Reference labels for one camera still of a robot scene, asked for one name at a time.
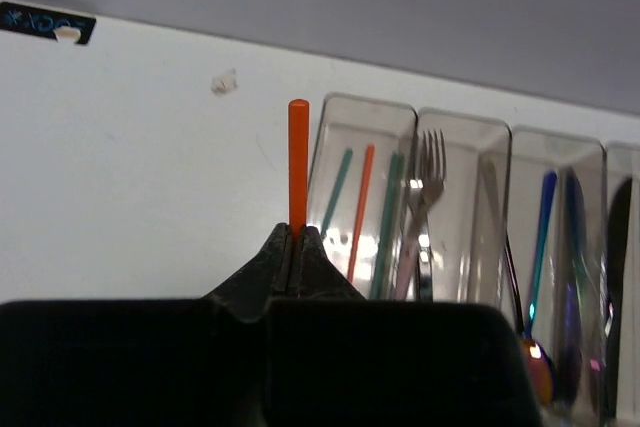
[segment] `silver fork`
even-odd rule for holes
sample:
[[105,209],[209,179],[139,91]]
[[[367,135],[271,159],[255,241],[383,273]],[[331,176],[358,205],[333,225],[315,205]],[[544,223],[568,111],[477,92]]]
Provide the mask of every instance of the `silver fork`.
[[447,155],[441,130],[423,133],[418,151],[419,178],[415,180],[422,183],[422,187],[418,205],[413,212],[413,218],[400,249],[398,274],[393,293],[395,300],[407,298],[411,277],[418,261],[420,233],[427,222],[429,210],[444,192],[444,182],[447,177]]

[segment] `teal straw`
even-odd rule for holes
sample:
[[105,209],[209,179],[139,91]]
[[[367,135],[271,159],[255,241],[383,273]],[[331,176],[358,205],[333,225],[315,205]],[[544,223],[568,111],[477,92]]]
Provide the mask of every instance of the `teal straw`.
[[327,211],[322,219],[322,228],[320,229],[320,238],[324,239],[327,235],[327,229],[333,218],[333,213],[336,210],[338,199],[340,198],[340,191],[344,185],[344,179],[347,177],[349,171],[349,164],[351,164],[351,157],[353,156],[353,149],[347,149],[342,156],[342,162],[340,163],[340,170],[338,170],[338,176],[336,182],[333,184],[333,190],[331,191],[331,197],[329,198],[329,205],[327,205]]
[[384,204],[382,208],[382,220],[380,221],[380,242],[378,243],[378,254],[376,255],[376,263],[373,269],[373,280],[371,281],[371,292],[369,298],[372,300],[380,299],[382,290],[382,281],[385,274],[385,262],[387,260],[387,250],[389,241],[391,240],[391,227],[393,222],[394,199],[396,198],[396,184],[402,175],[402,166],[404,158],[395,152],[391,156],[389,163],[389,176],[387,177],[387,189],[384,194]]

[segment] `orange straw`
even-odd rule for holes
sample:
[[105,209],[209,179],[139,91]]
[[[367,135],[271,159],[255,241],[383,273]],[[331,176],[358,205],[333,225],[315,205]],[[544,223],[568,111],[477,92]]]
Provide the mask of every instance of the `orange straw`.
[[289,225],[293,241],[307,224],[307,162],[309,159],[309,102],[289,102]]
[[367,153],[364,156],[364,169],[362,170],[362,182],[360,183],[360,196],[358,197],[358,210],[356,211],[356,223],[353,226],[353,239],[351,240],[351,254],[349,255],[349,269],[347,280],[353,282],[353,271],[356,268],[356,254],[358,253],[358,241],[362,231],[362,219],[364,218],[364,206],[367,204],[369,181],[371,180],[371,166],[373,154],[376,148],[373,144],[367,145]]

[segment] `utensil handle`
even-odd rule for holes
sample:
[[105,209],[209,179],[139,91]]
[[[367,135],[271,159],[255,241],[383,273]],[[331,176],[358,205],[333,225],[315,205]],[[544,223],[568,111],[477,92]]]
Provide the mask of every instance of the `utensil handle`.
[[622,332],[622,298],[613,297],[607,302],[613,306],[613,316],[610,317],[611,330],[606,340],[606,366],[604,371],[604,409],[607,418],[614,419],[618,408],[618,376],[620,370],[620,334]]
[[536,239],[536,250],[533,260],[533,278],[529,293],[529,313],[528,323],[525,325],[526,336],[530,337],[533,331],[533,322],[536,320],[538,309],[538,293],[540,292],[540,280],[542,278],[542,267],[544,265],[544,248],[549,232],[549,219],[551,217],[551,207],[553,196],[556,191],[558,174],[555,171],[548,171],[542,179],[542,190],[540,192],[540,212],[538,214],[538,235]]
[[396,276],[396,288],[393,292],[394,300],[405,300],[409,292],[411,277],[416,269],[418,252],[420,251],[420,230],[427,218],[424,208],[418,208],[415,217],[411,221],[409,231],[402,242],[400,257],[398,259],[398,275]]
[[395,300],[405,300],[407,298],[409,284],[411,283],[412,274],[415,272],[419,250],[420,242],[418,242],[417,237],[409,238],[402,243],[400,259],[398,261],[398,277],[393,293]]
[[416,288],[418,299],[421,302],[433,302],[433,252],[431,247],[423,251],[422,246],[419,246],[419,251],[427,254],[426,260],[422,258],[422,255],[418,255],[418,262],[416,263],[416,276],[418,278],[418,285]]

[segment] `clear plastic compartment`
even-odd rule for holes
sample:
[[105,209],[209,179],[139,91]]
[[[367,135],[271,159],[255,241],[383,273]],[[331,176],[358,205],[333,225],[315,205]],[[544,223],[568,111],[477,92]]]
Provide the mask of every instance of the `clear plastic compartment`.
[[[624,425],[640,425],[640,146],[611,144],[606,150],[607,310],[613,316],[608,321],[605,392],[606,401],[617,404],[607,413],[626,421]],[[610,383],[617,385],[613,395]]]
[[432,275],[435,301],[497,306],[511,132],[503,122],[425,109],[418,139],[429,132],[444,136],[447,173],[421,236],[430,252],[420,254],[420,275]]
[[[544,224],[539,221],[544,182],[547,187],[555,183],[555,188],[548,189],[553,198],[547,234],[541,235],[546,239],[543,246],[538,231],[544,232],[544,227],[539,229]],[[556,395],[548,414],[584,425],[599,425],[602,418],[604,197],[604,151],[599,142],[514,130],[507,231],[524,322],[532,326],[525,336],[536,340],[555,366]],[[537,302],[532,305],[536,250],[541,252],[541,269]],[[502,309],[515,322],[506,275]]]
[[[327,256],[346,276],[365,152],[367,145],[373,144],[375,153],[353,277],[354,286],[367,298],[371,297],[376,267],[375,290],[379,293],[373,297],[385,297],[388,291],[399,246],[402,186],[415,126],[416,113],[409,105],[340,94],[329,95],[324,102],[309,180],[308,223],[321,232],[325,230]],[[352,151],[350,161],[346,159],[347,149]],[[395,172],[390,178],[392,158]],[[333,196],[337,201],[331,220],[326,222],[343,162],[349,167],[339,196]]]

